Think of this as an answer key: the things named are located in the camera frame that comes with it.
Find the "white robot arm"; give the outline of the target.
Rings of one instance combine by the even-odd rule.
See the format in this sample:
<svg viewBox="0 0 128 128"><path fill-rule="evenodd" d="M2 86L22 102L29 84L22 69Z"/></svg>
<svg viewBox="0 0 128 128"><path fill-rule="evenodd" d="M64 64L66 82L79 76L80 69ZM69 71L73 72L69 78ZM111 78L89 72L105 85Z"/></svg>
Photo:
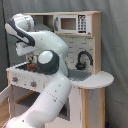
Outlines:
<svg viewBox="0 0 128 128"><path fill-rule="evenodd" d="M10 119L5 128L41 128L55 120L70 94L72 85L64 62L67 44L55 33L34 31L35 21L30 15L16 14L5 24L8 34L28 46L42 50L37 64L48 77L48 83L33 105L23 114Z"/></svg>

